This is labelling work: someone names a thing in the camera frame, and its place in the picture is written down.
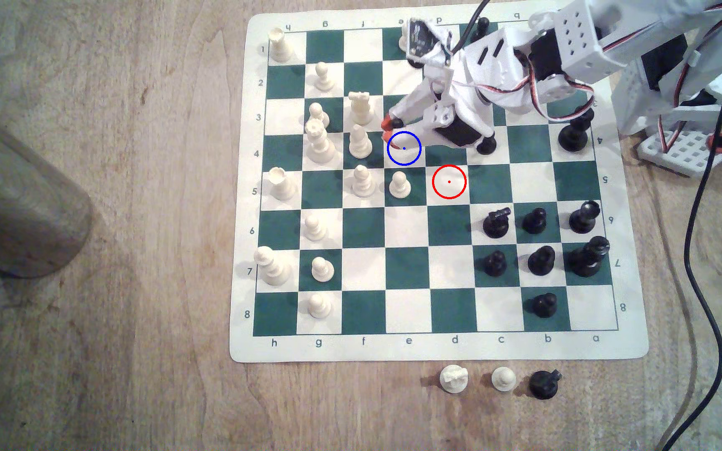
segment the chess mat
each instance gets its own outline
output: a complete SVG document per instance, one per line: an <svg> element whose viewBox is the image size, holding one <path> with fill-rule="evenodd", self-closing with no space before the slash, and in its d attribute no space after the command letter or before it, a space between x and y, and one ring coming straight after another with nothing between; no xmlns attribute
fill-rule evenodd
<svg viewBox="0 0 722 451"><path fill-rule="evenodd" d="M498 3L484 11L492 25L520 26L547 2ZM427 146L386 149L379 127L384 112L422 79L398 48L400 24L429 18L464 30L475 5L388 10L311 11L259 15L249 23L242 96L238 194L230 309L230 353L241 362L460 359L626 359L647 352L647 329L631 230L615 115L608 80L595 88L590 142L580 152L557 143L565 124L536 112L515 116L493 106L497 149ZM268 57L267 34L286 32L294 55L285 63ZM314 87L317 62L325 62L335 86ZM368 91L375 118L365 127L373 149L361 160L348 152L350 91ZM304 121L319 102L330 117L328 139L337 156L320 165L306 156ZM547 105L561 116L586 101L583 92ZM416 161L412 165L397 165ZM352 192L356 165L370 169L376 191ZM297 194L280 201L269 194L268 172L286 170ZM412 190L404 199L388 192L392 174L403 171ZM446 197L463 193L454 199ZM585 200L602 214L587 234L569 229L569 215ZM503 238L483 232L486 214L508 207ZM547 228L529 234L522 219L536 207L548 213ZM327 237L303 236L305 218L319 217ZM595 235L606 236L610 254L593 277L567 271L569 251ZM554 269L536 276L528 256L541 246L557 253ZM258 277L258 246L269 246L290 265L282 286ZM483 259L502 251L508 269L498 278ZM317 282L313 258L331 261L336 274ZM332 304L326 319L306 308L313 293ZM528 300L554 293L550 318L530 311Z"/></svg>

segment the black pawn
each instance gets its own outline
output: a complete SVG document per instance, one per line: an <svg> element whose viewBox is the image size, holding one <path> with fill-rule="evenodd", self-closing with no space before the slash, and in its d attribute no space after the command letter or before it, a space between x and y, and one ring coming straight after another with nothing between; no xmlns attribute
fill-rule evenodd
<svg viewBox="0 0 722 451"><path fill-rule="evenodd" d="M508 232L508 216L511 209L506 207L490 212L484 219L484 233L490 238L500 238Z"/></svg>
<svg viewBox="0 0 722 451"><path fill-rule="evenodd" d="M506 256L501 251L494 251L484 260L484 272L492 277L500 277L506 272Z"/></svg>
<svg viewBox="0 0 722 451"><path fill-rule="evenodd" d="M548 225L547 216L548 212L545 209L541 207L534 209L522 219L522 229L533 235L542 233Z"/></svg>
<svg viewBox="0 0 722 451"><path fill-rule="evenodd" d="M592 108L581 116L572 119L565 128L559 132L559 145L570 152L577 152L587 145L587 130L590 129L595 111Z"/></svg>
<svg viewBox="0 0 722 451"><path fill-rule="evenodd" d="M549 400L556 396L558 390L558 381L562 378L559 370L554 372L537 371L531 375L528 381L528 388L531 393L539 400Z"/></svg>
<svg viewBox="0 0 722 451"><path fill-rule="evenodd" d="M554 269L556 251L550 246L543 246L537 249L528 257L528 269L534 275L547 275Z"/></svg>
<svg viewBox="0 0 722 451"><path fill-rule="evenodd" d="M609 240L593 237L583 247L570 253L569 267L581 277L591 277L601 269L601 261L609 252Z"/></svg>
<svg viewBox="0 0 722 451"><path fill-rule="evenodd" d="M569 228L576 233L589 233L595 228L595 219L600 213L601 206L594 200L587 200L570 214Z"/></svg>

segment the blue circle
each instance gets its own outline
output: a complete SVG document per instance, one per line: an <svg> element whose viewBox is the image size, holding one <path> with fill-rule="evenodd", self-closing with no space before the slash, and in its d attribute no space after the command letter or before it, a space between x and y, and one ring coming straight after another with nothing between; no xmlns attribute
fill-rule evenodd
<svg viewBox="0 0 722 451"><path fill-rule="evenodd" d="M397 161L397 160L395 160L394 158L392 158L392 153L389 152L389 146L392 145L392 139L394 139L394 138L395 138L397 135L399 135L400 133L406 133L406 134L408 134L408 135L411 135L412 137L414 137L414 139L416 139L416 144L419 144L419 153L416 154L416 158L415 158L414 160L411 160L411 161L408 162L408 163L400 163L399 161ZM405 131L405 130L400 131L400 132L396 132L394 135L392 135L391 138L389 138L388 141L386 141L386 154L389 156L389 160L394 161L395 165L400 165L400 166L410 166L410 165L413 165L414 163L416 163L416 160L419 159L419 156L422 155L422 141L420 141L419 138L416 137L416 135L415 135L414 133L407 132L407 131Z"/></svg>

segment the white chess piece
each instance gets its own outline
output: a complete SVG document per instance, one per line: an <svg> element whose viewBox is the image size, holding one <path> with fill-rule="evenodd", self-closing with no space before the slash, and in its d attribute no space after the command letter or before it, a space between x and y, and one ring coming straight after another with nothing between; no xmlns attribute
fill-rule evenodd
<svg viewBox="0 0 722 451"><path fill-rule="evenodd" d="M333 263L322 257L316 257L311 262L311 275L314 276L317 282L327 282L333 279L334 272Z"/></svg>
<svg viewBox="0 0 722 451"><path fill-rule="evenodd" d="M508 367L497 367L492 372L492 385L501 392L511 392L516 386L516 375Z"/></svg>
<svg viewBox="0 0 722 451"><path fill-rule="evenodd" d="M368 198L375 192L375 183L372 182L372 174L366 166L358 165L353 171L353 192L359 198Z"/></svg>
<svg viewBox="0 0 722 451"><path fill-rule="evenodd" d="M256 249L255 262L261 267L261 278L270 285L282 285L291 275L290 265L268 246Z"/></svg>
<svg viewBox="0 0 722 451"><path fill-rule="evenodd" d="M411 193L411 182L406 179L403 171L392 174L392 181L389 183L389 193L397 199L406 198Z"/></svg>
<svg viewBox="0 0 722 451"><path fill-rule="evenodd" d="M325 318L331 307L330 301L320 293L312 294L308 299L308 313L316 319Z"/></svg>
<svg viewBox="0 0 722 451"><path fill-rule="evenodd" d="M316 86L317 89L320 91L329 91L335 82L331 77L327 75L327 64L323 63L322 61L316 63L316 83L314 83L314 86Z"/></svg>
<svg viewBox="0 0 722 451"><path fill-rule="evenodd" d="M306 122L306 134L310 142L308 157L315 163L324 165L333 160L336 155L336 146L333 141L327 139L327 131L325 125L319 119L308 119Z"/></svg>
<svg viewBox="0 0 722 451"><path fill-rule="evenodd" d="M310 241L319 241L327 235L327 227L316 215L312 214L306 218L305 236Z"/></svg>
<svg viewBox="0 0 722 451"><path fill-rule="evenodd" d="M350 155L359 160L369 157L372 153L372 141L366 135L366 130L358 124L353 124L350 132Z"/></svg>
<svg viewBox="0 0 722 451"><path fill-rule="evenodd" d="M460 393L467 388L469 373L458 365L447 365L439 374L439 384L447 393Z"/></svg>
<svg viewBox="0 0 722 451"><path fill-rule="evenodd" d="M289 200L297 192L295 182L286 174L283 168L269 170L269 182L272 184L272 196L277 200Z"/></svg>
<svg viewBox="0 0 722 451"><path fill-rule="evenodd" d="M327 116L327 113L324 109L322 109L322 105L319 102L314 102L313 104L308 106L308 112L310 113L311 119L319 119L322 121L322 123L327 127L330 124L330 117Z"/></svg>
<svg viewBox="0 0 722 451"><path fill-rule="evenodd" d="M286 63L294 53L291 46L286 42L286 34L280 28L273 28L269 32L269 56L278 63Z"/></svg>
<svg viewBox="0 0 722 451"><path fill-rule="evenodd" d="M372 106L369 105L369 92L351 92L350 110L353 122L367 125L372 121Z"/></svg>

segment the wooden table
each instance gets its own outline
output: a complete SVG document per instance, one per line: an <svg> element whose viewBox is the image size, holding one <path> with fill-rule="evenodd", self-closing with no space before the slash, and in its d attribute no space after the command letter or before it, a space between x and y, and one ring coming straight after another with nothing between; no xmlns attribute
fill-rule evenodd
<svg viewBox="0 0 722 451"><path fill-rule="evenodd" d="M374 0L364 7L407 5ZM716 350L682 246L697 180L623 152L651 350L638 360L236 364L228 354L246 23L350 1L0 1L0 120L95 202L82 253L0 275L0 448L650 449ZM722 327L722 165L693 263ZM564 374L556 398L486 382ZM681 448L722 448L722 386Z"/></svg>

